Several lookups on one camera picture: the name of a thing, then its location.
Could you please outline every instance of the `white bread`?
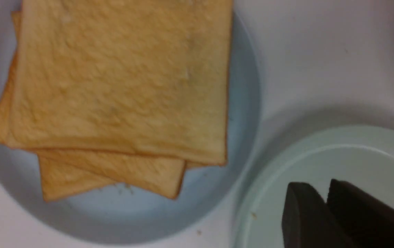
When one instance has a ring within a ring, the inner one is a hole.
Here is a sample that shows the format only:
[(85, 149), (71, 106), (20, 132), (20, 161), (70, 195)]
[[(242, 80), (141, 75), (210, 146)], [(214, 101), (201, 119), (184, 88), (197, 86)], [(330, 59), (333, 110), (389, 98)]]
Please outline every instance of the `white bread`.
[(24, 0), (23, 14), (10, 146), (226, 163), (232, 0)]
[[(20, 13), (13, 12), (12, 20), (18, 31)], [(15, 87), (15, 74), (16, 55), (12, 60), (8, 80), (0, 99), (0, 143), (2, 144), (9, 135), (8, 119), (12, 91)], [(38, 154), (40, 161), (45, 162), (45, 165), (40, 163), (45, 200), (59, 199), (102, 187), (105, 183), (115, 182), (125, 182), (168, 198), (175, 198), (180, 190), (185, 166), (184, 160), (179, 159), (136, 157), (95, 151), (40, 149), (33, 152)], [(55, 158), (56, 161), (44, 159), (43, 156)]]
[(38, 158), (44, 201), (56, 201), (117, 183), (108, 177), (98, 176), (74, 166), (45, 157)]

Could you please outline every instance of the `bread slice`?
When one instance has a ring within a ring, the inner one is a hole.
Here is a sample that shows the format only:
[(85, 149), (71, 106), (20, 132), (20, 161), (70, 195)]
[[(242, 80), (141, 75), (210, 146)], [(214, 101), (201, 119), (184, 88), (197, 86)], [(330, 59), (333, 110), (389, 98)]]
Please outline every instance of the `bread slice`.
[[(19, 27), (20, 13), (14, 12), (12, 18), (15, 26)], [(14, 89), (14, 75), (16, 72), (16, 56), (14, 57), (11, 67), (9, 69), (9, 77), (3, 91), (0, 100), (0, 143), (4, 144), (6, 137), (9, 135), (9, 115), (10, 115), (10, 102), (12, 97), (12, 91)], [(67, 178), (81, 179), (82, 182), (76, 182), (77, 187), (75, 189), (67, 188), (64, 192), (60, 192), (60, 195), (64, 196), (67, 194), (74, 194), (74, 192), (83, 192), (86, 190), (93, 189), (95, 187), (103, 186), (104, 179), (102, 176), (105, 175), (117, 182), (126, 182), (128, 184), (141, 187), (146, 190), (150, 190), (154, 193), (158, 193), (168, 198), (175, 198), (180, 190), (182, 177), (185, 169), (184, 160), (170, 159), (170, 158), (154, 158), (154, 157), (136, 157), (128, 156), (117, 153), (100, 153), (95, 151), (62, 151), (56, 149), (40, 149), (34, 150), (42, 161), (42, 157), (55, 158), (62, 160), (66, 163), (64, 166), (74, 165), (76, 170), (71, 168), (70, 173), (76, 173), (77, 175), (67, 175)], [(60, 165), (59, 162), (47, 161), (47, 167), (52, 165)], [(85, 176), (85, 171), (96, 173), (96, 176)], [(61, 179), (58, 175), (63, 175), (67, 171), (56, 173), (58, 168), (44, 170), (41, 166), (42, 181), (48, 183), (42, 185), (43, 192), (48, 199), (54, 199), (52, 193), (58, 192), (58, 190), (47, 188), (48, 186), (60, 185), (59, 189), (63, 188), (65, 184), (64, 179)], [(46, 172), (55, 172), (54, 174), (46, 174)]]
[(232, 0), (22, 8), (11, 146), (226, 163)]
[(74, 166), (45, 157), (38, 158), (44, 201), (55, 201), (117, 183), (108, 177), (98, 176)]

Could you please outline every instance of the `black object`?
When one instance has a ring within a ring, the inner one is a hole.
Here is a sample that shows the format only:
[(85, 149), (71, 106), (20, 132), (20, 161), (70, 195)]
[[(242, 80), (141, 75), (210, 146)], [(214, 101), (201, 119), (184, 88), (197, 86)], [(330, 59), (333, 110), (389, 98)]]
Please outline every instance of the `black object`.
[(349, 182), (332, 179), (327, 206), (359, 246), (394, 248), (394, 209)]
[(282, 216), (285, 248), (354, 248), (318, 192), (309, 184), (287, 186)]

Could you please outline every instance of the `white countertop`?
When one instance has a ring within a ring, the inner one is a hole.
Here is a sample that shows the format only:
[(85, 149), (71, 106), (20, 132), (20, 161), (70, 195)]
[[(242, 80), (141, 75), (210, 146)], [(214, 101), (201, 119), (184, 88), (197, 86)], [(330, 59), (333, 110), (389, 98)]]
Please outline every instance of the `white countertop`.
[[(265, 83), (262, 142), (325, 109), (394, 128), (394, 1), (237, 0), (235, 8)], [(139, 247), (229, 247), (237, 192), (186, 231)], [(45, 226), (0, 185), (0, 247), (101, 246)]]

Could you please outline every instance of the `light blue plate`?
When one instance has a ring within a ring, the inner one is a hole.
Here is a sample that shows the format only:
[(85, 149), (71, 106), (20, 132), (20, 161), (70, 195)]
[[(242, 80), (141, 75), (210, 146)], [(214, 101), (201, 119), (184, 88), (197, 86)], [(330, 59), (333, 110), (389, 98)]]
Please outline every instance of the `light blue plate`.
[[(0, 94), (16, 47), (10, 11), (19, 9), (19, 4), (20, 0), (0, 1)], [(116, 185), (47, 204), (41, 196), (36, 156), (1, 145), (0, 183), (31, 215), (79, 239), (126, 245), (175, 234), (210, 212), (228, 193), (254, 144), (260, 120), (260, 83), (252, 47), (238, 16), (234, 18), (229, 93), (229, 164), (186, 173), (176, 201)]]
[(392, 130), (331, 128), (259, 163), (266, 166), (241, 201), (233, 235), (235, 248), (284, 248), (281, 221), (290, 182), (307, 182), (326, 199), (331, 179), (346, 180), (394, 208)]

